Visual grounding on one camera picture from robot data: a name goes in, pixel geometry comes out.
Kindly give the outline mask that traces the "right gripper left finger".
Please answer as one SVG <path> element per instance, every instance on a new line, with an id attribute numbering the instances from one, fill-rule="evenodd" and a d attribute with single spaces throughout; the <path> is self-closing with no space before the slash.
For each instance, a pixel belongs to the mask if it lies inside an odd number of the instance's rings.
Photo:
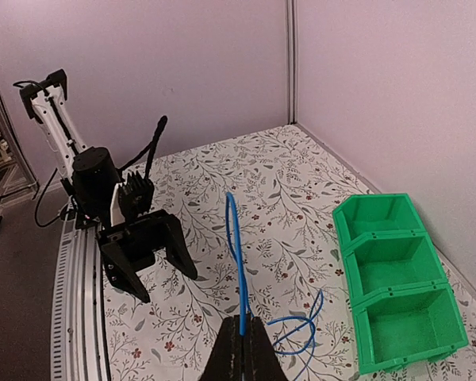
<path id="1" fill-rule="evenodd" d="M 200 377 L 201 381 L 242 380 L 243 340 L 240 318 L 227 317 L 222 321 L 209 359 Z"/>

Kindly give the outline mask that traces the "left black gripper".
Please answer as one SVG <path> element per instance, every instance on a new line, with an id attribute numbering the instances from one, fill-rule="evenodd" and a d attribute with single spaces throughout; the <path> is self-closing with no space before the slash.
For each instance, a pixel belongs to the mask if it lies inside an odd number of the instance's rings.
<path id="1" fill-rule="evenodd" d="M 97 242 L 105 273 L 111 284 L 144 303 L 150 296 L 136 272 L 155 263 L 155 253 L 164 250 L 164 258 L 185 277 L 195 280 L 198 270 L 186 246 L 180 220 L 166 210 L 139 217 L 111 229 L 101 229 Z"/>

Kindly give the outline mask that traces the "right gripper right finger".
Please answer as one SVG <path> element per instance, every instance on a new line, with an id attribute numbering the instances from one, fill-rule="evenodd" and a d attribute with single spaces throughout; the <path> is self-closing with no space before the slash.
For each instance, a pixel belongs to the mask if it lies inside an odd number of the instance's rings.
<path id="1" fill-rule="evenodd" d="M 244 335 L 244 380 L 287 381 L 259 317 L 247 316 Z"/>

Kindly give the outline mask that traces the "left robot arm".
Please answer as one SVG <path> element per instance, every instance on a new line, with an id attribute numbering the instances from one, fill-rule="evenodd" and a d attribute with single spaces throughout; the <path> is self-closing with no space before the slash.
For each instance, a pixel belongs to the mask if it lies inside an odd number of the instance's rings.
<path id="1" fill-rule="evenodd" d="M 46 79 L 18 81 L 29 118 L 43 131 L 56 155 L 57 171 L 76 213 L 98 226 L 96 241 L 111 285 L 142 302 L 150 302 L 139 271 L 155 263 L 164 250 L 166 260 L 189 279 L 198 271 L 188 252 L 181 221 L 166 210 L 153 211 L 155 191 L 150 178 L 159 139 L 167 126 L 162 116 L 153 137 L 140 152 L 147 162 L 142 172 L 116 167 L 109 149 L 86 144 L 66 111 L 67 75 L 62 69 Z"/>

